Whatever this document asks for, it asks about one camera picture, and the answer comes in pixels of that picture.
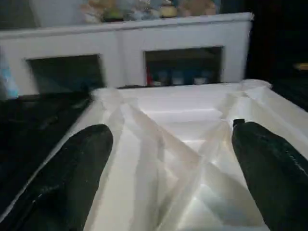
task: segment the black surface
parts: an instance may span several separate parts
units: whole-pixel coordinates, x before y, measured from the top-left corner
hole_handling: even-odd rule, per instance
[[[232,145],[270,230],[308,230],[308,161],[284,138],[254,122],[234,127]]]
[[[82,231],[113,145],[106,125],[69,138],[0,223],[2,231]]]
[[[0,214],[90,102],[71,93],[0,103]]]

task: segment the white shelf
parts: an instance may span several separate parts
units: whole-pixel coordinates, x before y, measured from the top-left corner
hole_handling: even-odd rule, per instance
[[[217,14],[209,16],[185,17],[185,18],[168,18],[146,21],[130,21],[117,23],[102,23],[98,25],[82,25],[82,26],[60,26],[39,29],[27,29],[16,31],[0,32],[0,39],[15,39],[20,37],[44,37],[51,35],[63,34],[79,34],[79,33],[95,33],[110,30],[130,30],[138,28],[150,28],[158,26],[183,26],[187,24],[211,24],[235,21],[251,21],[253,15],[251,13],[229,13]]]

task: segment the colorful item on shelf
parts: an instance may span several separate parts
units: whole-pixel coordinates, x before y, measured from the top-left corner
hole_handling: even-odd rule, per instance
[[[90,0],[88,3],[80,5],[81,12],[84,14],[87,23],[100,23],[103,17],[105,6]]]
[[[215,15],[216,5],[212,0],[183,0],[179,5],[180,16]]]
[[[206,84],[210,82],[211,77],[212,77],[212,72],[202,71],[201,76],[195,77],[193,79],[193,83],[194,84]]]
[[[184,85],[184,76],[181,71],[174,71],[172,73],[172,85]]]
[[[178,16],[178,10],[170,0],[163,0],[159,12],[161,18],[172,18]]]

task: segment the white cabinet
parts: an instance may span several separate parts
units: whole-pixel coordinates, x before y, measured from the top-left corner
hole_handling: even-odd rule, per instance
[[[44,68],[51,80],[54,77],[60,82],[74,82],[75,69],[82,72],[88,68],[87,62],[97,62],[93,75],[100,75],[107,87],[146,85],[148,57],[177,58],[186,50],[189,52],[185,55],[203,57],[206,49],[213,47],[220,48],[218,80],[237,82],[244,77],[251,19],[250,13],[235,13],[1,32],[0,46],[21,95],[46,93],[41,90],[44,81],[38,81]],[[198,48],[204,50],[196,53]],[[55,64],[66,64],[72,69],[59,67],[66,72],[59,78],[51,70]]]
[[[221,47],[221,82],[243,79],[250,24],[242,21],[205,22],[123,32],[125,67],[130,84],[146,85],[145,52]]]
[[[52,33],[46,36],[5,39],[1,41],[0,45],[4,50],[11,75],[15,78],[20,95],[50,93],[50,91],[45,92],[38,88],[35,71],[30,65],[32,60],[38,59],[49,60],[60,57],[69,59],[69,57],[95,55],[98,57],[97,68],[100,70],[102,82],[106,86],[113,87],[125,85],[120,50],[117,45],[116,33],[113,31],[64,35]],[[61,62],[60,60],[57,63],[64,65],[67,61]],[[46,85],[50,84],[54,84],[53,87],[58,89],[55,83],[46,82]]]

